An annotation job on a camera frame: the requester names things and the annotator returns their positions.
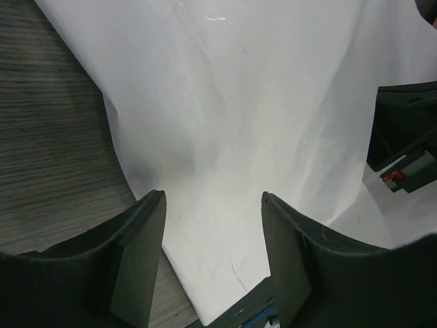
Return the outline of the white wrapping paper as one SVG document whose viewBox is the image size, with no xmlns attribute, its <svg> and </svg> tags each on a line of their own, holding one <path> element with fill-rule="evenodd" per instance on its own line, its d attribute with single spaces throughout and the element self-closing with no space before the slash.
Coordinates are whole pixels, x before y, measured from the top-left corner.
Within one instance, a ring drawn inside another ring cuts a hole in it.
<svg viewBox="0 0 437 328">
<path fill-rule="evenodd" d="M 167 194 L 164 251 L 204 325 L 270 271 L 269 191 L 392 248 L 436 231 L 436 185 L 366 162 L 377 90 L 436 79 L 413 1 L 39 1 L 102 91 L 135 197 Z"/>
</svg>

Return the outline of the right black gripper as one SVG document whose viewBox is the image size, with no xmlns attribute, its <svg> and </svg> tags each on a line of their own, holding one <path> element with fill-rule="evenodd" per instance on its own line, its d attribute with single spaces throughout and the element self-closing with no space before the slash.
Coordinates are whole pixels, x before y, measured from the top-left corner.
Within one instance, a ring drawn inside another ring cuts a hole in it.
<svg viewBox="0 0 437 328">
<path fill-rule="evenodd" d="M 436 180 L 436 82 L 379 87 L 367 164 L 394 193 Z"/>
</svg>

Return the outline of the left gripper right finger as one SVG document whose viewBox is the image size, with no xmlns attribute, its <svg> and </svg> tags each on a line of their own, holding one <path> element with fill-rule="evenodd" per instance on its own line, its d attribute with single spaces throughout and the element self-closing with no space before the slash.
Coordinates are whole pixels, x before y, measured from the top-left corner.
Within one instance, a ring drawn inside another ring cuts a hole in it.
<svg viewBox="0 0 437 328">
<path fill-rule="evenodd" d="M 267 192 L 262 225 L 280 326 L 436 326 L 435 234 L 376 247 Z"/>
</svg>

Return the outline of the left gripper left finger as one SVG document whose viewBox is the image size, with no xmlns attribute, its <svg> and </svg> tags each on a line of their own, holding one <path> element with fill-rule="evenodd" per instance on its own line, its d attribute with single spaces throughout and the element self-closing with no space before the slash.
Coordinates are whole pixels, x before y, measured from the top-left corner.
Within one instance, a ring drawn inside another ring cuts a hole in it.
<svg viewBox="0 0 437 328">
<path fill-rule="evenodd" d="M 153 190 L 45 251 L 1 254 L 1 326 L 147 327 L 166 211 Z"/>
</svg>

